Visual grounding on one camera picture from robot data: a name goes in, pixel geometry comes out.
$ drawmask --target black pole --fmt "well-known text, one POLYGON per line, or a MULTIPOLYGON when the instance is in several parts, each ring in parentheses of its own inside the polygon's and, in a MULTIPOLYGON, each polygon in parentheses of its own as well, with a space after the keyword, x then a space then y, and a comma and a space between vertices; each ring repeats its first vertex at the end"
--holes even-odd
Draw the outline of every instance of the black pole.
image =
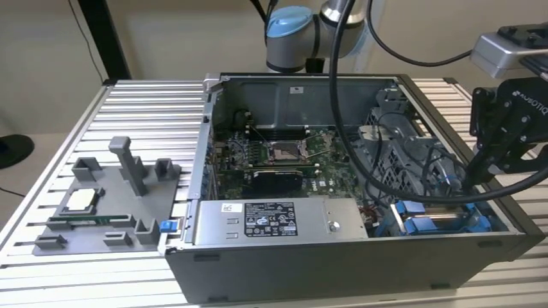
POLYGON ((107 0, 78 0, 110 79, 131 79, 107 0))

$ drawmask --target blue connector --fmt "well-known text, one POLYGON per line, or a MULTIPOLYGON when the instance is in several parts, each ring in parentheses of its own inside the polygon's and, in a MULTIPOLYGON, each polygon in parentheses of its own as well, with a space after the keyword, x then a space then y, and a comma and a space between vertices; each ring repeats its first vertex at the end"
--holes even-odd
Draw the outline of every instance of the blue connector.
POLYGON ((160 232, 162 233, 175 233, 179 229, 179 221, 178 220, 164 220, 160 223, 160 232))

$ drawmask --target green circuit board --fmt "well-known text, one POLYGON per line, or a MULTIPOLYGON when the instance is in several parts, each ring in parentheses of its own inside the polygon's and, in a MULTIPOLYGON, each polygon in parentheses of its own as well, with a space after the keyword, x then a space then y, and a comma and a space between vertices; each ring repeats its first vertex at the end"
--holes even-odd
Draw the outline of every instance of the green circuit board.
POLYGON ((263 198, 306 198, 328 196, 355 198, 360 203, 363 190, 348 163, 348 157, 334 130, 310 130, 302 140, 250 141, 235 133, 216 143, 216 179, 220 200, 250 198, 258 171, 292 171, 303 175, 300 189, 263 198))

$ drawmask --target sticker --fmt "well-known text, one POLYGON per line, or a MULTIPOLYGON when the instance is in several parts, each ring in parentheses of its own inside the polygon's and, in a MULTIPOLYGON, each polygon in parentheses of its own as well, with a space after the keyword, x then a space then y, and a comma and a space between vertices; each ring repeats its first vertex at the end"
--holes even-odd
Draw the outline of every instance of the sticker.
POLYGON ((244 216, 248 237, 298 235, 294 202, 247 203, 244 216))
POLYGON ((303 94, 306 92, 304 87, 291 87, 290 88, 290 94, 303 94))
POLYGON ((242 203, 223 203, 222 212, 242 213, 242 203))

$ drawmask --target motherboard chip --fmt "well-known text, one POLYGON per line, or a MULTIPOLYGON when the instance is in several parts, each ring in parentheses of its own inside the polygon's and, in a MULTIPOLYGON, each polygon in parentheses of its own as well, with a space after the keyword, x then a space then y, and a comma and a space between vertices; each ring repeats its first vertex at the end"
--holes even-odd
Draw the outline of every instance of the motherboard chip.
POLYGON ((274 160, 299 160, 299 147, 295 142, 272 143, 274 160))
POLYGON ((256 171, 251 179, 255 193, 287 193, 303 187, 303 172, 300 171, 256 171))

